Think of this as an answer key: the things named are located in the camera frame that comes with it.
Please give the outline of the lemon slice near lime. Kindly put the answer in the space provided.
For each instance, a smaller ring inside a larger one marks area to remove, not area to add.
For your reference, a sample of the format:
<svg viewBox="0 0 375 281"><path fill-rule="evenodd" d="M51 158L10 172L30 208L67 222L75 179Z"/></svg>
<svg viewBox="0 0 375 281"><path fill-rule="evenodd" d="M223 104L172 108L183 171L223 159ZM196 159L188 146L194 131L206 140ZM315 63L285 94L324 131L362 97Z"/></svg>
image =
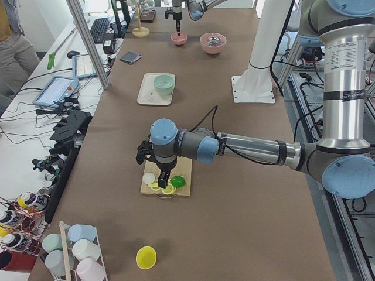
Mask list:
<svg viewBox="0 0 375 281"><path fill-rule="evenodd" d="M172 195L176 191L176 187L169 184L165 188L161 188L161 192L164 195Z"/></svg>

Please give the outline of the green stacked bowls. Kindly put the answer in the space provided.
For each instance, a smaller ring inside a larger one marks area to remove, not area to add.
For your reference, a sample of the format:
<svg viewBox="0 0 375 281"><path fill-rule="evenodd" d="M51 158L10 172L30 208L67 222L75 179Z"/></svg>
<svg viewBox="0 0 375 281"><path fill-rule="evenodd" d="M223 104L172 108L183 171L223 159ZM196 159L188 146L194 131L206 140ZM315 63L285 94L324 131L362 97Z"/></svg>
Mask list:
<svg viewBox="0 0 375 281"><path fill-rule="evenodd" d="M175 80L172 76L163 74L154 78L154 88L160 95L170 95L175 87Z"/></svg>

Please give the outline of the paint bottles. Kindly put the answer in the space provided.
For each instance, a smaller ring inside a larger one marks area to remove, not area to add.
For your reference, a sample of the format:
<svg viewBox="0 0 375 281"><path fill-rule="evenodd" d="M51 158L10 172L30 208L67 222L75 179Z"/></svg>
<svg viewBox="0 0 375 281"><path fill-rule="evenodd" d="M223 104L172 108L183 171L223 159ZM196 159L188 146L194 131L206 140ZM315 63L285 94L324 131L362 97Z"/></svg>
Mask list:
<svg viewBox="0 0 375 281"><path fill-rule="evenodd" d="M8 208L1 212L1 251L36 256L47 229L49 196L27 192L6 203Z"/></svg>

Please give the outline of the seated person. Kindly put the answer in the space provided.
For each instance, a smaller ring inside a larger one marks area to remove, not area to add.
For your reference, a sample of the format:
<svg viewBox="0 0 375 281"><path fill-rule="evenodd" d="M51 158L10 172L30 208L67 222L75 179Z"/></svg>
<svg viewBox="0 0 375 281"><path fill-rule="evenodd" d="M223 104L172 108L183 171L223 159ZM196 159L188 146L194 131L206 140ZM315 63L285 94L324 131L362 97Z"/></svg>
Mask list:
<svg viewBox="0 0 375 281"><path fill-rule="evenodd" d="M18 1L1 1L1 80L15 94L40 63L25 37L18 6Z"/></svg>

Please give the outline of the small pink bowl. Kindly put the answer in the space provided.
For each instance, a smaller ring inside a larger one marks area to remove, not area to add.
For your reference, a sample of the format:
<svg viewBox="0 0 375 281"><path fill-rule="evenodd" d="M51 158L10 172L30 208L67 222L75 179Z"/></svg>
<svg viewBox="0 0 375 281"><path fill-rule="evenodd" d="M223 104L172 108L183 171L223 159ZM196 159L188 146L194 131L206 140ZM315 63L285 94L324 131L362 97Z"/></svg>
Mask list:
<svg viewBox="0 0 375 281"><path fill-rule="evenodd" d="M188 34L185 32L174 32L171 34L170 39L175 46L183 46L188 39Z"/></svg>

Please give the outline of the near teach pendant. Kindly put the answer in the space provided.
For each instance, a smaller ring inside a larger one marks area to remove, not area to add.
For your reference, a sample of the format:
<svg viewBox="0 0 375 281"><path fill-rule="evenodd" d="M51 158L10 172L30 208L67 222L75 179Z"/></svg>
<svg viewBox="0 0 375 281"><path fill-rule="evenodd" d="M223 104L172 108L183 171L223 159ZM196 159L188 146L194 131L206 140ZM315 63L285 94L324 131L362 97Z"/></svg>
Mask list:
<svg viewBox="0 0 375 281"><path fill-rule="evenodd" d="M33 100L34 105L57 108L58 103L71 97L79 86L79 79L74 77L54 76Z"/></svg>

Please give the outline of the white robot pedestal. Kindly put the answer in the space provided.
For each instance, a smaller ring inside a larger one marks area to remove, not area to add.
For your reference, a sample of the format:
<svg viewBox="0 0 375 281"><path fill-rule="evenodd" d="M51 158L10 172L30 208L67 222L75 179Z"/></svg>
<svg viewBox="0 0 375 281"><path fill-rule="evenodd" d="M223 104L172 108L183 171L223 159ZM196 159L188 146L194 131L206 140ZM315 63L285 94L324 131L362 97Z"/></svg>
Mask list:
<svg viewBox="0 0 375 281"><path fill-rule="evenodd" d="M278 50L279 39L285 32L285 22L292 7L293 2L288 0L264 2L248 68L241 76L232 77L235 103L275 102L271 64Z"/></svg>

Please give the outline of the green lime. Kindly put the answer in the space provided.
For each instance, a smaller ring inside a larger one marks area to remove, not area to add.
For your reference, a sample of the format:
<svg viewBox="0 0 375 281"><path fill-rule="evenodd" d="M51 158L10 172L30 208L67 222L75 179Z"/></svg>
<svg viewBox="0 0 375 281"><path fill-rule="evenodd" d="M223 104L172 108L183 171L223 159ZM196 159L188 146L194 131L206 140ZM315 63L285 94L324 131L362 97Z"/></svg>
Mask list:
<svg viewBox="0 0 375 281"><path fill-rule="evenodd" d="M182 188L186 185L186 180L183 176L174 176L170 179L171 185L174 186L174 188Z"/></svg>

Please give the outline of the aluminium frame post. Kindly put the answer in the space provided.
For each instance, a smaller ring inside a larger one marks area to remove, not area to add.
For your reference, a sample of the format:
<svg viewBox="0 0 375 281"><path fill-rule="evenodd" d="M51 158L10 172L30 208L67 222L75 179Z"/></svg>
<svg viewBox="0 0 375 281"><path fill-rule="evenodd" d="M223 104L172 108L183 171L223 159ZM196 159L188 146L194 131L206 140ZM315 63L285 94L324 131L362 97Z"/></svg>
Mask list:
<svg viewBox="0 0 375 281"><path fill-rule="evenodd" d="M94 44L94 40L91 36L90 30L86 24L86 19L83 15L83 10L78 0L66 0L67 6L69 7L70 13L76 23L81 39L86 47L88 55L91 58L94 69L100 80L100 83L104 90L109 88L110 82L108 76L104 70L101 62L101 57Z"/></svg>

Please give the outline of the cup rack with pastel cups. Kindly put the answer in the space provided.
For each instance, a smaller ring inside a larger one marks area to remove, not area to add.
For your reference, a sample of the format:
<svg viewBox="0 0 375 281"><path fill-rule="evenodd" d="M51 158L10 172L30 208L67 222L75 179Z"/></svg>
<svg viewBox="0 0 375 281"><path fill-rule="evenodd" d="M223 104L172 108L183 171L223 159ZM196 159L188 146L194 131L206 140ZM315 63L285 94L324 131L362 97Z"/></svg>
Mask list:
<svg viewBox="0 0 375 281"><path fill-rule="evenodd" d="M108 280L97 228L59 224L60 232L42 240L41 260L54 280Z"/></svg>

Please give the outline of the wooden mug tree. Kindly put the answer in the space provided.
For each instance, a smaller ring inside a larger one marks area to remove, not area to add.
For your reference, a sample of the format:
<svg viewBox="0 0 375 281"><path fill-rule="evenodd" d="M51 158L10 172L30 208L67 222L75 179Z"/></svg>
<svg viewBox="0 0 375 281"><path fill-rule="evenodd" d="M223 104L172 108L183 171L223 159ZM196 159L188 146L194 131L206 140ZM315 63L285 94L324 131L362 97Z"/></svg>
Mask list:
<svg viewBox="0 0 375 281"><path fill-rule="evenodd" d="M126 3L135 11L135 18L138 26L133 28L132 34L135 37L146 37L149 35L149 29L142 26L141 14L144 8L149 7L149 1L126 1Z"/></svg>

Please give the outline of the black keyboard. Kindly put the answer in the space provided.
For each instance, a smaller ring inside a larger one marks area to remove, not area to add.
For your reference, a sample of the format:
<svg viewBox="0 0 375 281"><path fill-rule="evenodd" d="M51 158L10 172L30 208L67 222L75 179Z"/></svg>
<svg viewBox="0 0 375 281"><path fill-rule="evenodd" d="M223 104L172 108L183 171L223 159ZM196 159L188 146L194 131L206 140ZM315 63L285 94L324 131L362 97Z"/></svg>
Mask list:
<svg viewBox="0 0 375 281"><path fill-rule="evenodd" d="M97 18L94 20L90 29L90 34L95 44L103 42L103 37L106 34L109 23L109 18Z"/></svg>

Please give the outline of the yellow plastic cup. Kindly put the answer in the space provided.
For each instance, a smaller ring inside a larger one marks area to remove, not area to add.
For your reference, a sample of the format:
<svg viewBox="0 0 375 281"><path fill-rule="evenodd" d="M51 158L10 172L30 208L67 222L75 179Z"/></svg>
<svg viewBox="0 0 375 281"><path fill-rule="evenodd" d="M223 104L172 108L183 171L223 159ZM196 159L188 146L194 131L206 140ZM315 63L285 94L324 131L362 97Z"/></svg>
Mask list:
<svg viewBox="0 0 375 281"><path fill-rule="evenodd" d="M135 261L142 270L148 270L155 266L157 261L156 250L151 246L143 246L136 254Z"/></svg>

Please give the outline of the large pink bowl with ice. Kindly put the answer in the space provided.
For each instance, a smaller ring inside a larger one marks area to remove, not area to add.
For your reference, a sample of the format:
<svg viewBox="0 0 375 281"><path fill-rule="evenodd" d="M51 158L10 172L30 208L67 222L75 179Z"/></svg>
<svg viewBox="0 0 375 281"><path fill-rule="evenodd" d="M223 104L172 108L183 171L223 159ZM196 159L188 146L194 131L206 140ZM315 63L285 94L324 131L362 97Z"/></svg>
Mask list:
<svg viewBox="0 0 375 281"><path fill-rule="evenodd" d="M200 45L207 54L219 54L225 47L227 39L220 33L209 32L201 35Z"/></svg>

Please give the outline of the teach pendant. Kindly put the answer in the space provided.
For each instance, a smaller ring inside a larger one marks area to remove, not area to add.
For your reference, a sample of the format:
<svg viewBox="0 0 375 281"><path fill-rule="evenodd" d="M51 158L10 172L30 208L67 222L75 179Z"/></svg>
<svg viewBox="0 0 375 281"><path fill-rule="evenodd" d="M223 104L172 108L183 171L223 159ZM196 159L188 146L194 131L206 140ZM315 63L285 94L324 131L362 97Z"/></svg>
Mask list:
<svg viewBox="0 0 375 281"><path fill-rule="evenodd" d="M79 86L79 79L74 77L54 76L33 100L34 105L57 108L58 103L71 97Z"/></svg>
<svg viewBox="0 0 375 281"><path fill-rule="evenodd" d="M97 75L91 58L88 54L80 54L72 57L73 77L78 79L95 77Z"/></svg>

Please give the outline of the bamboo cutting board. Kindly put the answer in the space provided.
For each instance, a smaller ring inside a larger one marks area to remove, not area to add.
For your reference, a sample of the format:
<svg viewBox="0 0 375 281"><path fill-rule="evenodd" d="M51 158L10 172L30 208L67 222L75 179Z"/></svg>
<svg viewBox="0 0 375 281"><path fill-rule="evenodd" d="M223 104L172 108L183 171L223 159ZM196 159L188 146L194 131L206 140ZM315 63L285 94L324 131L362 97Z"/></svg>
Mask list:
<svg viewBox="0 0 375 281"><path fill-rule="evenodd" d="M155 163L146 162L144 173L151 172L155 175L155 181L158 182L158 176L160 169ZM185 157L178 157L176 167L171 170L171 174L168 180L168 184L171 184L170 179L174 176L183 176L186 180L186 185L182 188L176 189L172 195L164 195L161 190L153 191L144 182L141 184L140 193L142 195L157 195L160 197L172 197L172 196L190 196L191 194L191 174L192 174L192 160Z"/></svg>

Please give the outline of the yellow plastic knife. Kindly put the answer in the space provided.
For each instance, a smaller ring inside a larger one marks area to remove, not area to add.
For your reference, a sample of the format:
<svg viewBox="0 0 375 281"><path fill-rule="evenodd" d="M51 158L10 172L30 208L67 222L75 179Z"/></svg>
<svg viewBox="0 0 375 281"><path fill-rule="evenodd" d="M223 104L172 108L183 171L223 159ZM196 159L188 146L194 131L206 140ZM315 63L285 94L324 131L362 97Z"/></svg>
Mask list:
<svg viewBox="0 0 375 281"><path fill-rule="evenodd" d="M149 184L148 187L149 187L149 186L155 186L155 185L158 185L158 182L157 182L157 181L154 182L154 183Z"/></svg>

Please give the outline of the cream rabbit tray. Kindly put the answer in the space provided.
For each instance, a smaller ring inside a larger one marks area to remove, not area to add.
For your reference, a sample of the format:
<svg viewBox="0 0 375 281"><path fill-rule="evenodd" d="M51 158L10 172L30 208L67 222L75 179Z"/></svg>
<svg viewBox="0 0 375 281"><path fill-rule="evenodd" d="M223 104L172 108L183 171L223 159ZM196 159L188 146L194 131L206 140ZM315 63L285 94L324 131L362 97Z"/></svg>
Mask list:
<svg viewBox="0 0 375 281"><path fill-rule="evenodd" d="M155 106L167 106L171 104L173 91L169 95L163 95L157 92L154 87L154 80L159 75L170 76L175 82L175 75L172 73L146 73L144 74L138 97L137 103L140 105L155 105Z"/></svg>

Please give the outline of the far teach pendant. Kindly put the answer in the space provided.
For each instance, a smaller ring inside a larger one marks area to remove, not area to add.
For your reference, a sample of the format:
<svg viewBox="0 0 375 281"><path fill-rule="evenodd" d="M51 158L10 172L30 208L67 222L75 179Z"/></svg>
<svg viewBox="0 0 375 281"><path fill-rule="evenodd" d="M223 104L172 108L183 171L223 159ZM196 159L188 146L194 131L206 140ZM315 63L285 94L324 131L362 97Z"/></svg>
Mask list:
<svg viewBox="0 0 375 281"><path fill-rule="evenodd" d="M80 54L72 57L73 77L78 79L95 77L97 75L91 58L88 54Z"/></svg>

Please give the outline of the grey folded cloth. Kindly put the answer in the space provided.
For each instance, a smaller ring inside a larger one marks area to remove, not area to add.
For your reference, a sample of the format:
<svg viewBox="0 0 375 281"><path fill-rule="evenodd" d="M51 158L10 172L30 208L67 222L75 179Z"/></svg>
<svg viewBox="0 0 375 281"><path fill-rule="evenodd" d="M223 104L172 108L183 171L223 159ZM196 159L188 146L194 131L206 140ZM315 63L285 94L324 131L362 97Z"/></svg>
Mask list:
<svg viewBox="0 0 375 281"><path fill-rule="evenodd" d="M127 63L127 64L134 64L137 62L142 56L138 53L135 53L131 50L127 51L123 56L120 57L120 61Z"/></svg>

